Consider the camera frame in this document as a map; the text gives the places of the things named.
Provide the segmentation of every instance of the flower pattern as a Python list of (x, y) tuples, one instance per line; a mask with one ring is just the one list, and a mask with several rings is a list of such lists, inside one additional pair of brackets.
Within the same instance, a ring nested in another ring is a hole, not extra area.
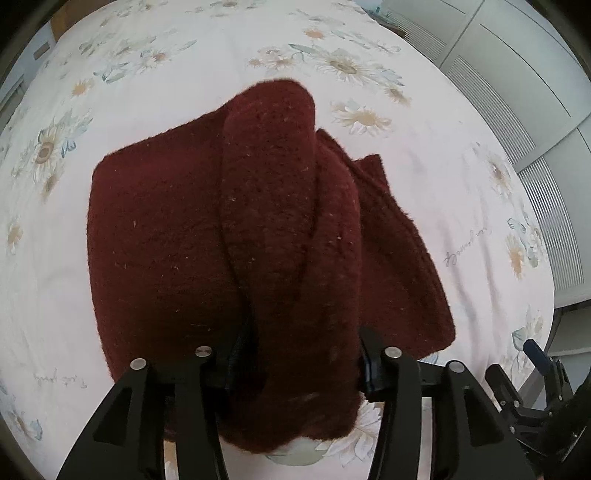
[(385, 87), (386, 95), (388, 95), (394, 102), (400, 103), (404, 106), (409, 106), (411, 99), (406, 97), (400, 88), (395, 86), (388, 86)]
[(392, 123), (389, 118), (380, 117), (372, 109), (360, 106), (353, 100), (334, 104), (333, 113), (336, 121), (344, 127), (348, 127), (349, 133), (352, 135), (367, 132), (376, 136), (385, 132)]
[(8, 251), (14, 255), (17, 252), (17, 245), (22, 238), (22, 227), (13, 219), (8, 224)]
[(324, 38), (324, 33), (318, 28), (306, 28), (304, 33), (307, 37), (312, 38), (313, 40), (322, 40)]
[(476, 143), (472, 150), (477, 158), (486, 163), (492, 182), (492, 188), (506, 200), (511, 200), (513, 195), (513, 185), (511, 174), (507, 168), (508, 160), (500, 155), (491, 152), (484, 145)]
[(375, 451), (381, 419), (382, 410), (364, 400), (351, 433), (341, 439), (322, 442), (316, 450), (325, 451), (327, 457), (338, 455), (342, 466), (355, 458), (362, 462), (370, 459)]
[(515, 276), (519, 279), (523, 275), (524, 252), (523, 246), (515, 235), (507, 235), (506, 238), (507, 251), (509, 253), (509, 261)]
[(258, 51), (259, 57), (250, 59), (251, 67), (266, 67), (268, 73), (289, 69), (296, 65), (296, 56), (289, 51), (276, 47), (265, 47)]
[(544, 318), (537, 312), (533, 315), (528, 305), (525, 313), (525, 325), (511, 333), (511, 351), (501, 359), (501, 366), (514, 384), (520, 385), (533, 370), (533, 364), (523, 353), (526, 340), (533, 339), (539, 343), (544, 327)]
[(540, 229), (530, 224), (529, 216), (526, 212), (522, 214), (525, 218), (525, 225), (514, 218), (508, 219), (507, 224), (509, 228), (517, 233), (530, 267), (535, 268), (546, 255), (545, 246)]
[(361, 86), (375, 82), (375, 71), (345, 50), (328, 52), (318, 48), (312, 56), (321, 72), (335, 75), (339, 80), (355, 82)]
[(27, 415), (23, 411), (17, 410), (16, 398), (14, 395), (8, 395), (8, 389), (0, 381), (0, 411), (4, 419), (7, 420), (11, 430), (23, 435), (27, 440), (40, 442), (43, 439), (43, 429), (38, 419), (27, 421)]
[(93, 79), (86, 79), (86, 80), (78, 81), (74, 85), (74, 88), (72, 89), (72, 96), (79, 97), (79, 96), (84, 95), (86, 92), (88, 92), (89, 89), (92, 88), (92, 86), (94, 84), (95, 84), (95, 81)]

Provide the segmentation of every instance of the towel fold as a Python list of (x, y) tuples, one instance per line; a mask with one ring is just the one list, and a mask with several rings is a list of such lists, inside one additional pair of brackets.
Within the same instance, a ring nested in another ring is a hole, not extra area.
[(380, 157), (352, 161), (314, 116), (296, 82), (260, 83), (93, 175), (90, 286), (113, 378), (139, 356), (186, 358), (251, 314), (256, 369), (220, 420), (251, 452), (349, 433), (360, 325), (415, 358), (455, 335)]

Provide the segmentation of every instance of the bed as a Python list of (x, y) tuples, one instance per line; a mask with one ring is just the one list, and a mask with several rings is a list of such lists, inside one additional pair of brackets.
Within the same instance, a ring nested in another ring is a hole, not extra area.
[[(517, 388), (531, 373), (523, 343), (545, 344), (554, 301), (540, 227), (494, 134), (433, 64), (347, 0), (118, 0), (65, 33), (0, 135), (0, 412), (48, 480), (112, 386), (87, 266), (96, 165), (280, 77), (309, 90), (317, 127), (352, 158), (382, 156), (456, 325), (425, 361), (459, 359), (481, 381), (499, 363)], [(224, 445), (229, 475), (366, 478), (380, 418), (364, 403), (348, 437), (266, 456)]]

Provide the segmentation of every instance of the leaf print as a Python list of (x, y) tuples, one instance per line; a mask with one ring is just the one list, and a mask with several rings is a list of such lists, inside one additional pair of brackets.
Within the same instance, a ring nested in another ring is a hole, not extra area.
[(41, 424), (39, 420), (33, 420), (29, 425), (29, 435), (32, 436), (35, 440), (41, 441), (43, 438), (43, 429), (41, 428)]
[(35, 150), (35, 142), (31, 140), (28, 143), (25, 150), (23, 150), (21, 152), (21, 158), (19, 159), (19, 161), (12, 168), (11, 175), (14, 178), (18, 178), (21, 175), (22, 171), (25, 169), (25, 167), (29, 163), (31, 156), (33, 156), (34, 150)]
[(363, 8), (357, 6), (356, 4), (344, 4), (341, 2), (333, 2), (332, 4), (334, 7), (339, 8), (341, 10), (349, 10), (356, 12), (358, 14), (366, 15), (365, 10), (363, 10)]
[(388, 95), (394, 102), (400, 103), (400, 105), (409, 106), (410, 105), (410, 98), (404, 96), (404, 94), (400, 91), (400, 89), (392, 86), (386, 86), (385, 88), (386, 95)]
[(185, 43), (184, 45), (182, 45), (181, 47), (179, 47), (178, 50), (179, 51), (187, 50), (189, 47), (192, 47), (196, 43), (197, 43), (197, 40), (188, 41), (187, 43)]
[(66, 153), (71, 152), (74, 149), (76, 149), (76, 142), (73, 140), (64, 140), (64, 143), (61, 146), (61, 157), (64, 158)]
[(311, 22), (314, 22), (314, 23), (322, 23), (322, 24), (328, 25), (328, 26), (339, 26), (339, 27), (345, 25), (345, 22), (343, 22), (342, 20), (336, 20), (334, 18), (324, 17), (322, 15), (309, 15), (306, 12), (300, 10), (299, 8), (296, 8), (295, 12), (299, 16), (301, 16)]
[(297, 43), (290, 43), (289, 44), (291, 48), (294, 48), (296, 50), (302, 51), (304, 53), (307, 53), (309, 55), (316, 55), (318, 54), (318, 51), (315, 48), (312, 47), (306, 47), (305, 45), (298, 45)]
[(316, 450), (319, 444), (321, 444), (320, 440), (311, 440), (305, 437), (296, 438), (266, 457), (279, 465), (313, 465), (324, 456), (322, 450)]
[(99, 76), (105, 83), (113, 83), (117, 80), (121, 80), (125, 75), (127, 75), (127, 69), (125, 68), (129, 65), (129, 62), (117, 63), (113, 65), (108, 65), (105, 67), (104, 70), (99, 72), (94, 72), (94, 75)]
[(395, 53), (398, 53), (400, 51), (400, 47), (396, 46), (396, 47), (391, 47), (389, 45), (386, 45), (380, 41), (374, 42), (374, 41), (370, 41), (369, 42), (370, 45), (372, 47), (374, 47), (376, 50), (385, 53), (387, 55), (394, 55)]
[(400, 87), (403, 87), (404, 84), (402, 83), (402, 77), (400, 75), (398, 75), (395, 71), (390, 70), (390, 69), (381, 69), (378, 68), (378, 71), (380, 73), (380, 75), (382, 77), (384, 77), (384, 79), (386, 79), (387, 82), (391, 82), (394, 85), (398, 85)]
[(337, 37), (342, 38), (343, 40), (347, 40), (348, 35), (345, 32), (341, 32), (341, 30), (332, 29), (331, 32), (335, 34)]
[(514, 331), (511, 333), (511, 338), (513, 338), (513, 346), (516, 350), (522, 352), (523, 345), (525, 341), (528, 339), (528, 331), (527, 328), (521, 327), (519, 330)]
[(378, 116), (373, 110), (361, 107), (357, 103), (336, 103), (333, 105), (333, 114), (336, 121), (344, 127), (349, 127), (352, 135), (369, 133), (376, 136), (388, 129), (392, 121), (388, 118)]

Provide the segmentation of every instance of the white wall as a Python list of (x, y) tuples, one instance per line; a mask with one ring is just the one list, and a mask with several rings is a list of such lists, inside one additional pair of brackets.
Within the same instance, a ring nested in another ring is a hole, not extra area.
[[(38, 60), (35, 60), (33, 53), (35, 53), (35, 51), (45, 42), (49, 43), (50, 49), (45, 52)], [(35, 78), (37, 70), (43, 64), (43, 61), (47, 58), (55, 45), (56, 41), (53, 38), (51, 25), (48, 22), (46, 25), (41, 27), (39, 31), (37, 31), (33, 39), (22, 51), (6, 80), (0, 87), (0, 105), (2, 105), (7, 94), (11, 92), (21, 77), (23, 78), (24, 87), (27, 88), (29, 86), (33, 78)]]

